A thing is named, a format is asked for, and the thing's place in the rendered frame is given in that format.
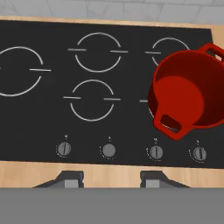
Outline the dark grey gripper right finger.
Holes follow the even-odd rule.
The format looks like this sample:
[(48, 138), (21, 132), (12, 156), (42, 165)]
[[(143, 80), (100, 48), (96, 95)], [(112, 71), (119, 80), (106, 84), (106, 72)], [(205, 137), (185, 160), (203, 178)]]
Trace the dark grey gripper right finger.
[(162, 171), (140, 171), (141, 188), (188, 188), (172, 179), (169, 179)]

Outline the red two-handled pot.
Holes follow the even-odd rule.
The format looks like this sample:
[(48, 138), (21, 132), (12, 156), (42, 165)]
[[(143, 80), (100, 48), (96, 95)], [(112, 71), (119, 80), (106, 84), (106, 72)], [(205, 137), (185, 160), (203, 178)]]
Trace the red two-handled pot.
[(173, 140), (224, 123), (224, 50), (212, 43), (161, 61), (148, 94), (154, 127)]

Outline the grey hob knob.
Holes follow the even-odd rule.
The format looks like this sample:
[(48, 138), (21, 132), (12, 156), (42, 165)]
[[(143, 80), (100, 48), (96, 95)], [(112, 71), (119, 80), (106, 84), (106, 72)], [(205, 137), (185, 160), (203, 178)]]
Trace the grey hob knob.
[(160, 159), (163, 156), (163, 149), (158, 145), (152, 146), (150, 148), (150, 156), (154, 159)]
[(102, 154), (106, 158), (112, 158), (116, 154), (116, 147), (113, 144), (108, 143), (108, 144), (103, 146)]
[(71, 145), (68, 142), (62, 142), (59, 144), (57, 152), (60, 156), (66, 157), (71, 152)]
[(205, 161), (207, 158), (207, 152), (203, 147), (196, 147), (193, 150), (193, 156), (198, 161)]

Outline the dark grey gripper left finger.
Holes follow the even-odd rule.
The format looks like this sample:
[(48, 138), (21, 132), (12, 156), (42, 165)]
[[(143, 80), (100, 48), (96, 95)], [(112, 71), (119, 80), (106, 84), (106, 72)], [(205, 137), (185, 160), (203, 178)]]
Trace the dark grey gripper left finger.
[(49, 180), (36, 188), (83, 188), (84, 171), (62, 171), (56, 179)]

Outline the black glass hob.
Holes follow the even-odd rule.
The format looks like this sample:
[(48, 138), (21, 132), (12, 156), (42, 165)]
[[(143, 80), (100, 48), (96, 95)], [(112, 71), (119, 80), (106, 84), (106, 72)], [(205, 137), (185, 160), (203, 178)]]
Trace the black glass hob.
[(208, 28), (1, 20), (0, 161), (224, 169), (224, 126), (174, 141), (155, 129), (147, 103), (158, 63), (211, 38)]

